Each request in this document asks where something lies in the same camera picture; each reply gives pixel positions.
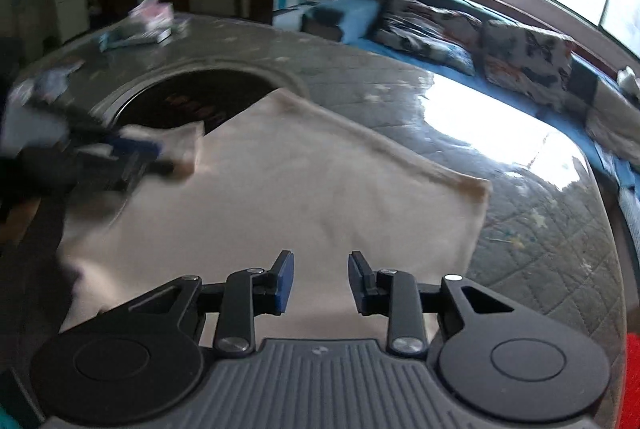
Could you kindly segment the cream beige garment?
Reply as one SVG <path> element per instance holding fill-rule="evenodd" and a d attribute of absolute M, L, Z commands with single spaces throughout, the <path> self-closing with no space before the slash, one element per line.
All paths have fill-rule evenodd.
<path fill-rule="evenodd" d="M 182 275 L 222 282 L 295 257 L 286 311 L 258 338 L 375 338 L 348 285 L 360 251 L 436 283 L 466 270 L 490 183 L 459 174 L 283 89 L 207 134 L 193 175 L 147 176 L 126 201 L 73 209 L 61 253 L 79 274 L 73 327 Z"/>

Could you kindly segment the grey rolled socks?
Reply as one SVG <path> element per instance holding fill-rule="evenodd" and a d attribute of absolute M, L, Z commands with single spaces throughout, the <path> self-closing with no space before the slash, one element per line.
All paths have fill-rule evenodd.
<path fill-rule="evenodd" d="M 67 91 L 70 75 L 83 65 L 84 62 L 78 61 L 55 66 L 26 78 L 10 90 L 9 101 L 21 106 L 54 103 Z"/>

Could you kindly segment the black round induction cooktop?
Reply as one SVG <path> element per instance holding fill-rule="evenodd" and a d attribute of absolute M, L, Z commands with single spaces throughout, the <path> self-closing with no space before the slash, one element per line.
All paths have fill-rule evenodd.
<path fill-rule="evenodd" d="M 174 129 L 202 122 L 206 134 L 276 89 L 266 79 L 235 70 L 205 70 L 170 76 L 129 99 L 114 125 Z"/>

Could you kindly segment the flat teal box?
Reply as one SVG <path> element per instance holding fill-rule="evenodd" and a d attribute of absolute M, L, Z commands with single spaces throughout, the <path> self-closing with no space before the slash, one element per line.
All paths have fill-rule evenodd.
<path fill-rule="evenodd" d="M 115 28 L 100 35 L 98 45 L 101 52 L 137 46 L 158 45 L 171 36 L 170 28 L 145 30 L 131 33 L 123 28 Z"/>

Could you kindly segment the pink tissue box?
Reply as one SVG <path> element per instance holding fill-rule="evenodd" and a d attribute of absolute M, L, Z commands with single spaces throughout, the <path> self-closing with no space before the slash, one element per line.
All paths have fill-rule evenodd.
<path fill-rule="evenodd" d="M 143 0 L 128 13 L 127 27 L 137 38 L 163 41 L 174 26 L 174 6 L 162 0 Z"/>

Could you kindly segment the grey star quilted tablecloth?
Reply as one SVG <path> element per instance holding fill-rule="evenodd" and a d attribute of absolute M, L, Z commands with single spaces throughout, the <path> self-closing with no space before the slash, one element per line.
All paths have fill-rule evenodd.
<path fill-rule="evenodd" d="M 81 68 L 70 77 L 70 97 L 96 112 L 117 106 L 141 80 L 180 67 L 229 63 L 275 72 L 314 103 L 489 180 L 472 279 L 604 349 L 612 379 L 598 416 L 612 425 L 626 368 L 622 272 L 597 180 L 561 131 L 431 68 L 246 21 L 194 16 L 181 36 L 111 52 L 89 34 L 30 63 L 23 75 L 71 60 Z"/>

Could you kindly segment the left butterfly print pillow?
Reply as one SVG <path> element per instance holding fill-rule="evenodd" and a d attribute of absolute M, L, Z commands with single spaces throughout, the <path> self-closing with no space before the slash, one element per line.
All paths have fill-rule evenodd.
<path fill-rule="evenodd" d="M 408 56 L 475 75 L 483 22 L 469 13 L 418 0 L 387 0 L 373 39 Z"/>

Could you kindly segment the butterfly print pillow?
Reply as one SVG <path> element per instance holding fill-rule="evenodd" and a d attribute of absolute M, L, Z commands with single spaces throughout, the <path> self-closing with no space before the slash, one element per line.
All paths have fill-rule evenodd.
<path fill-rule="evenodd" d="M 572 74 L 574 39 L 542 28 L 486 21 L 482 30 L 488 82 L 562 112 Z"/>
<path fill-rule="evenodd" d="M 475 75 L 483 22 L 469 13 L 418 0 L 387 0 L 373 39 L 408 56 Z"/>

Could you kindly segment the near red plastic stool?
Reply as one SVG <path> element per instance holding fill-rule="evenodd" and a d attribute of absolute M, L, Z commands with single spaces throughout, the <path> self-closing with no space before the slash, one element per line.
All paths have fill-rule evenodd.
<path fill-rule="evenodd" d="M 627 363 L 620 429 L 640 429 L 640 336 L 627 335 Z"/>

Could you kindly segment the right butterfly print pillow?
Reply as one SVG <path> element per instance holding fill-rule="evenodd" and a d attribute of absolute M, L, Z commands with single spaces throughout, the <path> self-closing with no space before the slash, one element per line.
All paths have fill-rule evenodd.
<path fill-rule="evenodd" d="M 542 28 L 486 21 L 482 30 L 488 82 L 562 112 L 572 74 L 574 39 Z"/>

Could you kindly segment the grey plain pillow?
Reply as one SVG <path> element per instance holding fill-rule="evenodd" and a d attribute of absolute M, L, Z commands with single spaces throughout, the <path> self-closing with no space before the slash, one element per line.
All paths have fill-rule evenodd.
<path fill-rule="evenodd" d="M 639 166 L 639 110 L 603 78 L 598 79 L 586 130 L 602 148 Z"/>

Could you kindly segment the panda plush toy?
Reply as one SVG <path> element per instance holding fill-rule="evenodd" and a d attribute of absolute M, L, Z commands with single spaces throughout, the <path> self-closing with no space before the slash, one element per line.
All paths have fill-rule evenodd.
<path fill-rule="evenodd" d="M 640 100 L 639 78 L 630 66 L 626 66 L 617 73 L 616 82 L 623 95 L 631 101 Z"/>

